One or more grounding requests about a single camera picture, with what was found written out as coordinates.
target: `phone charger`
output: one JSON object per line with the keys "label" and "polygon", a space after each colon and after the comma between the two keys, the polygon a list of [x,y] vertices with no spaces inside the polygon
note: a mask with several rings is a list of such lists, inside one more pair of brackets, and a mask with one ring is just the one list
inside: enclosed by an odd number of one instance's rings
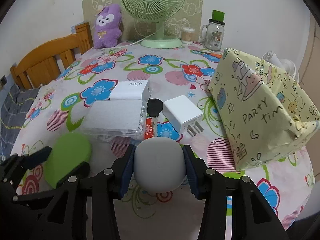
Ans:
{"label": "phone charger", "polygon": [[165,101],[162,113],[179,134],[190,130],[191,134],[196,135],[193,128],[203,131],[199,123],[204,113],[185,95]]}

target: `car key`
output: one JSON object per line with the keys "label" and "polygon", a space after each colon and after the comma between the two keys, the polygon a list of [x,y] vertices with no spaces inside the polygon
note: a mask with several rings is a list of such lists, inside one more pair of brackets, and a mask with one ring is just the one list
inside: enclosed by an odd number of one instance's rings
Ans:
{"label": "car key", "polygon": [[157,98],[149,99],[147,113],[151,117],[153,137],[157,137],[158,116],[163,109],[163,102]]}

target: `clear plastic box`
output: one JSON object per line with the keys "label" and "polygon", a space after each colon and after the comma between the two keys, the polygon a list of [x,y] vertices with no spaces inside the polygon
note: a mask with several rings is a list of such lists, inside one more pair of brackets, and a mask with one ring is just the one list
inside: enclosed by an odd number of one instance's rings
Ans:
{"label": "clear plastic box", "polygon": [[109,142],[114,137],[144,139],[147,102],[144,100],[96,101],[85,116],[80,131],[90,140]]}

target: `gift box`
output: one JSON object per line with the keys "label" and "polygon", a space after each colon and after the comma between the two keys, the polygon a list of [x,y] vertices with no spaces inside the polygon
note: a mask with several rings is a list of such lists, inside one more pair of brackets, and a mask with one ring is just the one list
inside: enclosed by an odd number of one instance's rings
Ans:
{"label": "gift box", "polygon": [[284,158],[319,129],[319,111],[285,70],[239,50],[225,49],[209,91],[237,170]]}

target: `purple plush toy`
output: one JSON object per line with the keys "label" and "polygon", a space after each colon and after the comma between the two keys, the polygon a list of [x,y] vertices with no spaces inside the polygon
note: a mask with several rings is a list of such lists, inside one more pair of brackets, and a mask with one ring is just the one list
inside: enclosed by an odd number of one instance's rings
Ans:
{"label": "purple plush toy", "polygon": [[119,29],[121,23],[121,8],[118,4],[110,4],[106,6],[101,13],[98,14],[95,32],[94,32],[94,48],[102,49],[104,47],[111,48],[118,44],[122,32]]}

